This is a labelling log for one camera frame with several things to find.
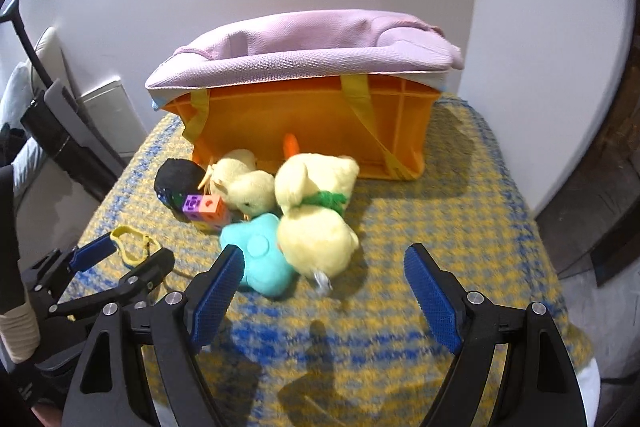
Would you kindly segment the white bed sheet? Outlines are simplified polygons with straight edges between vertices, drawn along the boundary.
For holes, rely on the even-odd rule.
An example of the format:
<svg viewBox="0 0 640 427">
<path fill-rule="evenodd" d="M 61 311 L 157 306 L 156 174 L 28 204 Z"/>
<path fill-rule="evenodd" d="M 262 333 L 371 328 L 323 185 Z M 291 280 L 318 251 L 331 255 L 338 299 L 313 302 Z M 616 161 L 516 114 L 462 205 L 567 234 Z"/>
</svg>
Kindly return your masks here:
<svg viewBox="0 0 640 427">
<path fill-rule="evenodd" d="M 591 358 L 586 366 L 577 372 L 576 377 L 582 395 L 587 426 L 593 427 L 596 423 L 601 395 L 601 377 L 597 360 Z"/>
</svg>

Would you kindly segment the small yellow plush duck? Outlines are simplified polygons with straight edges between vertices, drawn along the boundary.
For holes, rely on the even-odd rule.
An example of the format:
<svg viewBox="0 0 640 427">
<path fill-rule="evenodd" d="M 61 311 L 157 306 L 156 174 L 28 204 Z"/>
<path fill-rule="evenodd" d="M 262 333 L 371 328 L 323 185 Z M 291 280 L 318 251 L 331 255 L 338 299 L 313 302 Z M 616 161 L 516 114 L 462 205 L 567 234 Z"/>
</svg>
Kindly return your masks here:
<svg viewBox="0 0 640 427">
<path fill-rule="evenodd" d="M 274 176 L 258 170 L 250 150 L 239 148 L 208 165 L 198 189 L 219 196 L 230 210 L 250 218 L 270 211 L 276 205 Z"/>
</svg>

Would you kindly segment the teal star plush toy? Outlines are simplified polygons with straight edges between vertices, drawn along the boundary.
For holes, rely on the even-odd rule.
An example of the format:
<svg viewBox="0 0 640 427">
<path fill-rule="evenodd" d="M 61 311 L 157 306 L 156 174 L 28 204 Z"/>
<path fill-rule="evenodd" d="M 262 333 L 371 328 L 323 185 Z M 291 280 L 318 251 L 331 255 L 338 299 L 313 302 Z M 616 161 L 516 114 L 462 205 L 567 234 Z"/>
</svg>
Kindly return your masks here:
<svg viewBox="0 0 640 427">
<path fill-rule="evenodd" d="M 219 235 L 220 247 L 239 247 L 244 256 L 243 291 L 256 291 L 267 298 L 279 298 L 291 285 L 295 270 L 278 247 L 280 220 L 264 213 L 250 221 L 231 223 Z"/>
</svg>

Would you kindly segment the dark wooden cabinet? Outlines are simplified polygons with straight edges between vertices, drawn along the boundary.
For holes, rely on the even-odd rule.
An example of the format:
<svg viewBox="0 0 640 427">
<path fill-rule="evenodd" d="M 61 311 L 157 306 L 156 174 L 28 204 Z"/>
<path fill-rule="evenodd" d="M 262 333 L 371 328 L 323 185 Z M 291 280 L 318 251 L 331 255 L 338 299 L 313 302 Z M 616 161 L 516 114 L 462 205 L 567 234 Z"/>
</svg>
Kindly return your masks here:
<svg viewBox="0 0 640 427">
<path fill-rule="evenodd" d="M 537 217 L 559 277 L 588 270 L 603 286 L 639 258 L 639 69 L 631 67 L 602 127 Z"/>
</svg>

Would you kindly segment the yellow toy clip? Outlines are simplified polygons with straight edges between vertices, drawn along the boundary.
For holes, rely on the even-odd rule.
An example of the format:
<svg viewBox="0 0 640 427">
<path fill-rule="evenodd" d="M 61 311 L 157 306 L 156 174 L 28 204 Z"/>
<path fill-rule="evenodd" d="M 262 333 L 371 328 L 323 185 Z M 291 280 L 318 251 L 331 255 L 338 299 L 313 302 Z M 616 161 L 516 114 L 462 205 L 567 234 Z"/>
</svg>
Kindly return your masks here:
<svg viewBox="0 0 640 427">
<path fill-rule="evenodd" d="M 108 236 L 120 260 L 129 269 L 137 268 L 162 248 L 162 244 L 152 235 L 130 225 L 119 225 Z"/>
</svg>

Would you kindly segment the large yellow plush duck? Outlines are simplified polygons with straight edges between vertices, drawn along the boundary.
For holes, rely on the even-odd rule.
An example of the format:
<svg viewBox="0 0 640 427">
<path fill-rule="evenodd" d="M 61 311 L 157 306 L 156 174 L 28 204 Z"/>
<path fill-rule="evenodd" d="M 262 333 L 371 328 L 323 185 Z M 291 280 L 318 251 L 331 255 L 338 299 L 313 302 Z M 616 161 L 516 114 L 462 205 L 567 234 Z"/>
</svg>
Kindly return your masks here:
<svg viewBox="0 0 640 427">
<path fill-rule="evenodd" d="M 278 247 L 286 262 L 330 295 L 332 280 L 343 273 L 359 248 L 345 221 L 359 166 L 349 156 L 300 153 L 288 158 L 274 178 L 282 211 Z"/>
</svg>

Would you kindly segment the colourful toy cube block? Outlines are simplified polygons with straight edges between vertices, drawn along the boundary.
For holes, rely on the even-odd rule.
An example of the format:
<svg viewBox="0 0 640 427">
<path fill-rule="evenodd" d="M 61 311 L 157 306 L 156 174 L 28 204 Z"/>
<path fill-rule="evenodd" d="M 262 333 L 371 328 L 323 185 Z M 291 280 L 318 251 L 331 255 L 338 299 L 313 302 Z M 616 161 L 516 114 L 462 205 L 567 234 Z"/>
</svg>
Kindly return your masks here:
<svg viewBox="0 0 640 427">
<path fill-rule="evenodd" d="M 231 223 L 231 212 L 218 195 L 188 195 L 182 213 L 207 231 L 221 231 Z"/>
</svg>

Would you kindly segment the white wall radiator panel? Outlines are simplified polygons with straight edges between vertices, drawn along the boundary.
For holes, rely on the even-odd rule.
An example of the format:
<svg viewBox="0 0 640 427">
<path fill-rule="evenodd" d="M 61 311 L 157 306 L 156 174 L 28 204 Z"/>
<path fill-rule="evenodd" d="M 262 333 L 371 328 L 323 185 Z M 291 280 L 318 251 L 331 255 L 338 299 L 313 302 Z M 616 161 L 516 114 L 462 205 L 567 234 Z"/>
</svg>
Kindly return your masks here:
<svg viewBox="0 0 640 427">
<path fill-rule="evenodd" d="M 98 87 L 82 94 L 77 102 L 114 151 L 130 161 L 144 142 L 146 132 L 122 78 L 114 75 L 104 79 Z"/>
</svg>

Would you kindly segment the black knit covered ball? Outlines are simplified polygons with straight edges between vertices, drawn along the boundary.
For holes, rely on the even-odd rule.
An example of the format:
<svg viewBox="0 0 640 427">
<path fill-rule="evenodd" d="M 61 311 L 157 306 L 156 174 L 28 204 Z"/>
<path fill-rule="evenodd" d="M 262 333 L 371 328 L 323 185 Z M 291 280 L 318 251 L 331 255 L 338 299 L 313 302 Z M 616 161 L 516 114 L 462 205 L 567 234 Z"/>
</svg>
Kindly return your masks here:
<svg viewBox="0 0 640 427">
<path fill-rule="evenodd" d="M 182 206 L 189 195 L 200 194 L 198 188 L 205 170 L 195 162 L 168 158 L 157 170 L 154 192 L 160 202 L 173 212 L 182 213 Z"/>
</svg>

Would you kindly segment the orange plastic crate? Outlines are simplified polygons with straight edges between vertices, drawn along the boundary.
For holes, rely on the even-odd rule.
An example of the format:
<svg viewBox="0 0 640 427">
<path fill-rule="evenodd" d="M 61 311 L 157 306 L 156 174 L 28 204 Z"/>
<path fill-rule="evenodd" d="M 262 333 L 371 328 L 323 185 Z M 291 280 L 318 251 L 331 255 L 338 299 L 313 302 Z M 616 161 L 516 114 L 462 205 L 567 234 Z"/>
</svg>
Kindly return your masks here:
<svg viewBox="0 0 640 427">
<path fill-rule="evenodd" d="M 358 74 L 193 90 L 166 104 L 184 124 L 192 158 L 213 164 L 237 148 L 276 172 L 295 153 L 350 156 L 366 179 L 414 180 L 438 90 Z"/>
</svg>

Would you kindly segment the grey cushion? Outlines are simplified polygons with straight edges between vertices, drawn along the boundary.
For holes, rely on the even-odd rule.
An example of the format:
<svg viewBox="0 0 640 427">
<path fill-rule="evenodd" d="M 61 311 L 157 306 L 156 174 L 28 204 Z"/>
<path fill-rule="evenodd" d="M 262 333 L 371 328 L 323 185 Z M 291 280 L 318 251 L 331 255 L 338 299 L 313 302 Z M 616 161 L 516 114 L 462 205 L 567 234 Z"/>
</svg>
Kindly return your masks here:
<svg viewBox="0 0 640 427">
<path fill-rule="evenodd" d="M 35 96 L 30 80 L 27 64 L 18 63 L 1 97 L 1 166 L 13 167 L 13 197 L 17 206 L 47 160 L 42 147 L 21 122 Z"/>
</svg>

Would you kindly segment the yellow blue woven blanket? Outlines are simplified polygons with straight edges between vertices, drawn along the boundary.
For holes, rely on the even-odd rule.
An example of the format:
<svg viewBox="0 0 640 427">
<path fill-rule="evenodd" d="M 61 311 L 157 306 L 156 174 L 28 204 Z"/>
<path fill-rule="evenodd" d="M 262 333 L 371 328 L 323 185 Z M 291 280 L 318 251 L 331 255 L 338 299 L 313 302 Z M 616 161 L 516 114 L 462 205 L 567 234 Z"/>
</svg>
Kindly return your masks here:
<svg viewBox="0 0 640 427">
<path fill-rule="evenodd" d="M 303 279 L 279 300 L 234 297 L 214 343 L 198 355 L 230 425 L 419 425 L 451 357 L 405 278 L 402 259 L 414 243 L 498 305 L 543 303 L 577 372 L 593 358 L 480 114 L 460 98 L 441 98 L 425 157 L 419 180 L 356 184 L 346 219 L 360 246 L 329 297 Z"/>
</svg>

